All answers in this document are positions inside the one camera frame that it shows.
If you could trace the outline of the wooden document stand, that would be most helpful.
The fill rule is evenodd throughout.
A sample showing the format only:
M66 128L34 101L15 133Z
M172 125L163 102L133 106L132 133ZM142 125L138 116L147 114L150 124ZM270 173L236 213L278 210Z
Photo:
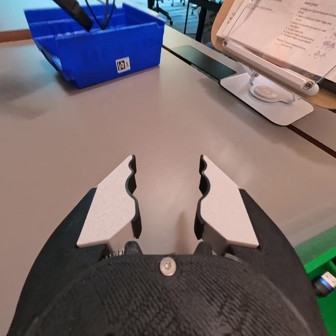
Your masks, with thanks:
M322 106L319 84L323 80L335 84L335 67L318 77L229 39L229 31L249 2L224 1L213 23L214 47L245 68L245 73L222 79L220 85L272 123L288 126L314 110L310 102Z

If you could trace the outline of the black cable orange plug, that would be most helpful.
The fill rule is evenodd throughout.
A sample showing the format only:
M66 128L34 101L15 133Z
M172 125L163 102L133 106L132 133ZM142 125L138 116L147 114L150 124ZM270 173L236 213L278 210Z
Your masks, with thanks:
M109 22L110 22L110 20L113 16L113 13L114 13L115 2L116 2L115 0L112 1L111 11L109 12L109 0L106 0L105 10L104 10L104 18L103 18L103 24L102 24L101 30L105 30L108 27Z

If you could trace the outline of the black usb hub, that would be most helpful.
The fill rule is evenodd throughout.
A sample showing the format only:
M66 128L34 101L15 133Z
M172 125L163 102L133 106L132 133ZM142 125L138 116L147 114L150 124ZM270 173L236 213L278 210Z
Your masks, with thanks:
M76 0L53 0L65 13L74 19L83 29L90 32L93 21Z

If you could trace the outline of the printed instruction sheet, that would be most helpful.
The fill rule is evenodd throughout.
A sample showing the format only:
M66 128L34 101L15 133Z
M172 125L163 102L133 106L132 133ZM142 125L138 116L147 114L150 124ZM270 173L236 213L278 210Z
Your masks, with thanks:
M254 52L325 77L336 64L335 0L250 1L228 38Z

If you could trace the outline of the green plastic bin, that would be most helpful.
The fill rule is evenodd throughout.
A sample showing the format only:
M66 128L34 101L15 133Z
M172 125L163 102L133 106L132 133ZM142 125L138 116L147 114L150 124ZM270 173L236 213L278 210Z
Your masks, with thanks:
M331 228L297 245L296 254L313 283L326 271L336 277L336 229ZM326 297L317 296L317 302L328 335L336 335L336 289Z

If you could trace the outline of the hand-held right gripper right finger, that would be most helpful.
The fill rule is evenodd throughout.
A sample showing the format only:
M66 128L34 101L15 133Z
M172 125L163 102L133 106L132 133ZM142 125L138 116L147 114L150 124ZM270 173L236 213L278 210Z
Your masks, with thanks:
M197 203L194 232L197 240L210 243L213 254L224 255L229 246L259 247L241 190L206 155L200 156L202 194Z

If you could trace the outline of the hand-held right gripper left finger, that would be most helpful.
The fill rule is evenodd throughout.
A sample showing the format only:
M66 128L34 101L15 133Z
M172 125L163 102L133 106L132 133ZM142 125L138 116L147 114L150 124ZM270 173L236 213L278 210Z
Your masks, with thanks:
M78 248L105 245L109 253L127 253L127 244L139 239L142 226L138 200L136 157L129 155L95 188Z

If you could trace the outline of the blue plastic bin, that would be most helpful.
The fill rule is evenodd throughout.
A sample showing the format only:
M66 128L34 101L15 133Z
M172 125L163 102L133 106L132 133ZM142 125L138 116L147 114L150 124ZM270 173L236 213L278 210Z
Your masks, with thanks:
M111 20L88 32L59 7L24 10L32 38L56 71L79 89L160 64L165 20L142 8L109 1Z

